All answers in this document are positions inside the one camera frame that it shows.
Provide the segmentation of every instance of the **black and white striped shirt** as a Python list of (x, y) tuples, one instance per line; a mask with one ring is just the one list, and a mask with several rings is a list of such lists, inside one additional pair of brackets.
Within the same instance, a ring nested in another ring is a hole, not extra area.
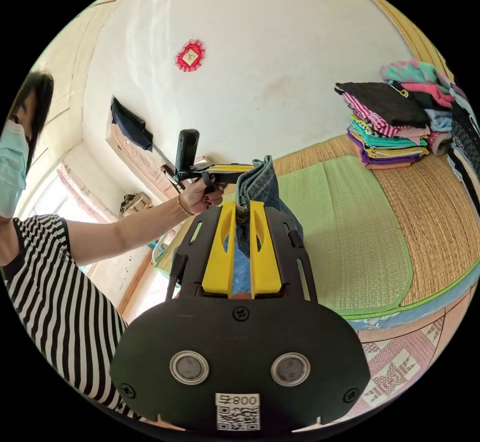
[(127, 325), (70, 255), (67, 223), (57, 215), (13, 223), (19, 255), (3, 267), (23, 326), (50, 365), (79, 392), (135, 419), (109, 375)]

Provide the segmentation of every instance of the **woman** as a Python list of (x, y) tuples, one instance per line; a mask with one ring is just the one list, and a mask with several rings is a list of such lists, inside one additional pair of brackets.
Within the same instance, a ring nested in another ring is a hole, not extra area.
[(79, 392), (129, 417), (109, 375), (126, 323), (79, 269), (158, 239), (191, 215), (222, 202), (200, 180), (177, 198), (108, 224), (14, 213), (50, 109), (49, 74), (27, 77), (7, 121), (0, 122), (0, 268), (6, 289), (38, 349)]

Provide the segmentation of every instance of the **purple clothing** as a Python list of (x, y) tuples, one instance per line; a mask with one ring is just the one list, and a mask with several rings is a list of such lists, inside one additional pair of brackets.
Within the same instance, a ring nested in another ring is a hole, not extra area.
[(363, 144), (355, 138), (349, 131), (346, 133), (348, 138), (360, 149), (360, 160), (364, 164), (403, 164), (405, 162), (413, 163), (420, 160), (421, 155), (405, 155), (402, 157), (389, 157), (389, 158), (372, 158), (369, 157)]

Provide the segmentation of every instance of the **jeans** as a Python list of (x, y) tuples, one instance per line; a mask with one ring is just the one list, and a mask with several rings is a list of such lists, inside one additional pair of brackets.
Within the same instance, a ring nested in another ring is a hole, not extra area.
[[(302, 225), (290, 209), (280, 199), (279, 182), (275, 173), (272, 157), (267, 155), (263, 161), (253, 160), (254, 168), (243, 173), (236, 183), (236, 231), (233, 254), (232, 294), (251, 291), (250, 281), (250, 201), (263, 202), (265, 207), (273, 207), (287, 214), (290, 230), (297, 230), (304, 238)], [(224, 248), (229, 243), (227, 237)]]

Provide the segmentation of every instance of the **woven mat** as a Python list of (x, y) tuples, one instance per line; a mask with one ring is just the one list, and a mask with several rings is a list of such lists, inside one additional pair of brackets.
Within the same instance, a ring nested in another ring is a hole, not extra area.
[(407, 244), (382, 188), (357, 157), (282, 175), (278, 186), (304, 228), (319, 303), (343, 316), (400, 305), (412, 283)]
[[(317, 143), (274, 161), (278, 176), (318, 162), (355, 155), (346, 135)], [(411, 167), (373, 172), (405, 237), (413, 271), (401, 306), (416, 304), (447, 288), (480, 258), (480, 232), (464, 187), (445, 157), (428, 155)], [(225, 195), (232, 194), (230, 186)], [(161, 268), (169, 272), (172, 251), (191, 224), (187, 220), (170, 244)]]

